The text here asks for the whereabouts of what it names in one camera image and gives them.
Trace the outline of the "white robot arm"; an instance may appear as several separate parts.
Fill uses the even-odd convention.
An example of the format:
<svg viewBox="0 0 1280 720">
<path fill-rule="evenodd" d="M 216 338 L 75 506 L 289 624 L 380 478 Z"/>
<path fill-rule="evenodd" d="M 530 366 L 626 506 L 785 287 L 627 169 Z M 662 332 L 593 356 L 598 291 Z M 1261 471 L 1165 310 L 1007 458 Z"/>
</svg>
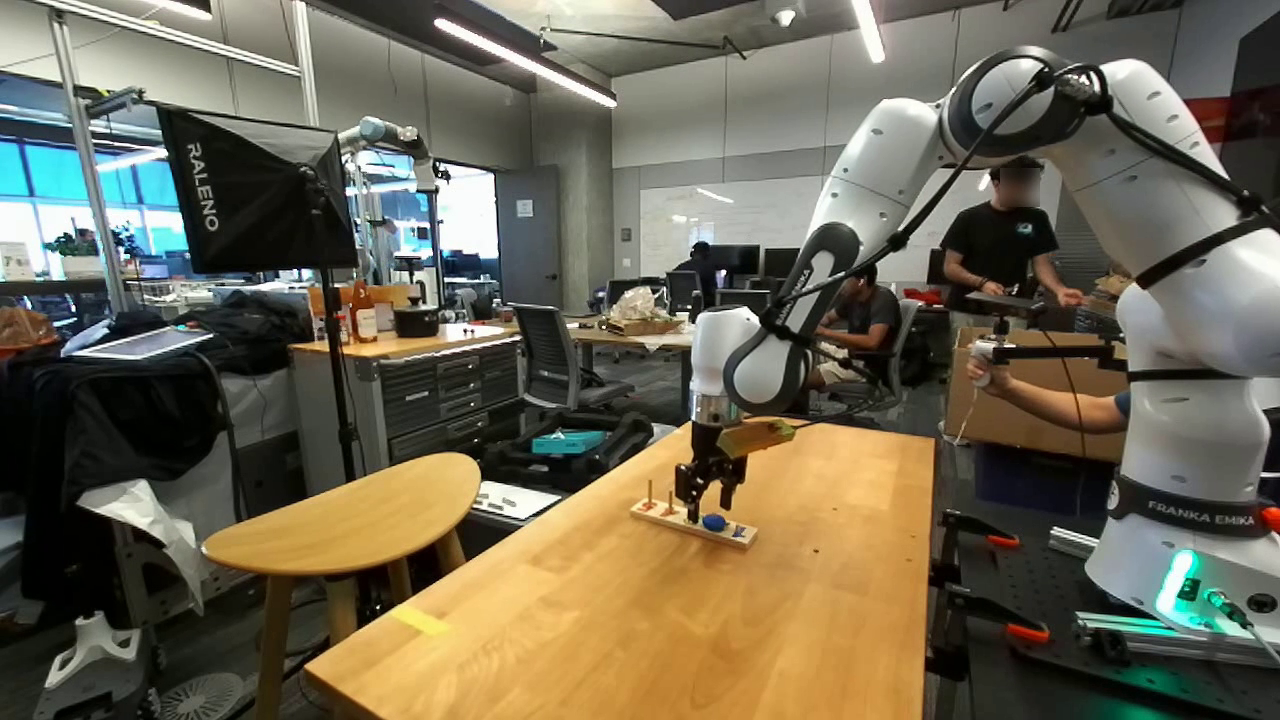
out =
<svg viewBox="0 0 1280 720">
<path fill-rule="evenodd" d="M 1173 630 L 1267 640 L 1280 542 L 1261 496 L 1274 427 L 1257 385 L 1280 375 L 1280 227 L 1145 61 L 1087 65 L 1021 46 L 977 61 L 937 100 L 881 100 L 828 173 L 782 299 L 696 316 L 692 443 L 708 454 L 798 400 L 837 285 L 908 243 L 937 206 L 937 169 L 1013 155 L 1056 169 L 1098 250 L 1127 276 L 1116 299 L 1126 458 L 1087 582 Z"/>
</svg>

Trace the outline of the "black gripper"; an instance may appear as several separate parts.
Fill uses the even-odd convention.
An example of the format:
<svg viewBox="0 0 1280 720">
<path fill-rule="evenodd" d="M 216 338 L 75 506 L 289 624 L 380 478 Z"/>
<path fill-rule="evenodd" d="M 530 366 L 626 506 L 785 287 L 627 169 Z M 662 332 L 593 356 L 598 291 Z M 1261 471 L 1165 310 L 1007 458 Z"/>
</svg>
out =
<svg viewBox="0 0 1280 720">
<path fill-rule="evenodd" d="M 719 427 L 696 424 L 692 427 L 692 459 L 675 469 L 675 496 L 690 506 L 690 524 L 700 524 L 700 501 L 708 489 L 719 489 L 719 508 L 736 508 L 736 494 L 745 484 L 745 458 L 727 458 L 719 449 Z"/>
</svg>

